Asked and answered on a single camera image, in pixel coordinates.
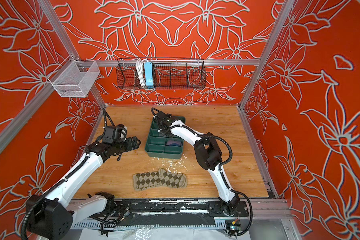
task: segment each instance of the diamond pattern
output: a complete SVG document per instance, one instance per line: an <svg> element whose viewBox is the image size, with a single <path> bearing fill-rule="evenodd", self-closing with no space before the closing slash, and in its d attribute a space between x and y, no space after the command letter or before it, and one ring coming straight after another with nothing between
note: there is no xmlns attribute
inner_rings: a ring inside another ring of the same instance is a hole
<svg viewBox="0 0 360 240"><path fill-rule="evenodd" d="M138 173L133 176L136 191L152 187L184 188L187 186L187 177L182 173L171 173L164 169L157 172Z"/></svg>

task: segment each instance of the wood grain surface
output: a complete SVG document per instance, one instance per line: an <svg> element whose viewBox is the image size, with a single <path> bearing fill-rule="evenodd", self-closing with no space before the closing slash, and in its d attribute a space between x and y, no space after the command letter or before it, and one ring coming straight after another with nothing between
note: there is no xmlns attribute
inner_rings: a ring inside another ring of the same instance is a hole
<svg viewBox="0 0 360 240"><path fill-rule="evenodd" d="M104 191L116 198L190 198L218 197L215 184L209 173L196 161L193 146L184 142L183 156L179 160L152 158L144 151L152 122L151 106L111 106L107 112L115 125L127 126L127 137L136 136L141 141L138 150L123 153L108 159L97 169L77 191L75 198L87 198ZM248 139L235 106L156 106L164 113L184 116L186 124L199 132L211 132L225 139L233 150L232 161L224 166L232 187L244 192L248 197L268 197L263 179L254 159ZM96 132L103 132L104 121ZM218 141L223 152L223 161L228 158L226 146ZM156 187L135 191L132 176L136 173L157 171L164 168L171 172L184 173L188 185L184 189Z"/></svg>

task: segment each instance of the blue power strip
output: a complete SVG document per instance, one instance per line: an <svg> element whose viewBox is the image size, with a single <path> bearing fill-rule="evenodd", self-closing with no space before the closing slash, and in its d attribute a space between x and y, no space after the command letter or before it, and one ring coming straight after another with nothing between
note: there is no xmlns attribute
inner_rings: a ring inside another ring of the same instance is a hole
<svg viewBox="0 0 360 240"><path fill-rule="evenodd" d="M145 84L147 86L152 86L154 85L154 80L153 80L153 76L152 76L152 63L144 63L144 72L145 72Z"/></svg>

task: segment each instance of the robotic arm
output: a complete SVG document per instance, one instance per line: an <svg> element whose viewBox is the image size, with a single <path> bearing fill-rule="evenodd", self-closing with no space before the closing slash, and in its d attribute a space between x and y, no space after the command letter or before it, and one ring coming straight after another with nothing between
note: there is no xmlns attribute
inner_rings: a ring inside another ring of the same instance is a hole
<svg viewBox="0 0 360 240"><path fill-rule="evenodd" d="M119 161L123 152L139 148L140 140L135 136L126 138L126 135L127 128L122 124L105 126L103 134L91 145L85 146L86 152L72 169L43 195L32 195L26 202L21 238L28 239L28 230L51 240L59 240L72 225L83 219L100 212L113 212L117 208L114 196L105 192L99 192L80 203L70 204L70 201L88 177L110 156L118 155Z"/></svg>
<svg viewBox="0 0 360 240"><path fill-rule="evenodd" d="M214 136L210 132L206 134L197 132L171 114L165 114L155 108L152 108L151 111L159 127L158 131L162 135L171 136L173 134L179 136L193 146L197 162L203 169L209 172L217 187L223 211L227 216L232 216L237 212L237 206L240 204L238 194L247 199L251 209L251 203L247 196L233 190L225 174L223 165L227 164L232 159L232 150L224 139ZM221 158L222 153L216 140L223 142L230 153L228 160L224 162Z"/></svg>

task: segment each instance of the wire basket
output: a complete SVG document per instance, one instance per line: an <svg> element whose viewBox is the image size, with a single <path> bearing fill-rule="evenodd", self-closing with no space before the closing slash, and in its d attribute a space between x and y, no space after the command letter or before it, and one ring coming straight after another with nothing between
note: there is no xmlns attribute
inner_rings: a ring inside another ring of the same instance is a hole
<svg viewBox="0 0 360 240"><path fill-rule="evenodd" d="M121 89L203 89L206 73L203 59L148 58L152 63L153 86L142 86L136 70L136 60L145 58L119 58L117 85Z"/></svg>
<svg viewBox="0 0 360 240"><path fill-rule="evenodd" d="M85 98L98 75L99 67L93 61L90 67L78 67L77 61L68 61L59 76L51 82L61 97Z"/></svg>

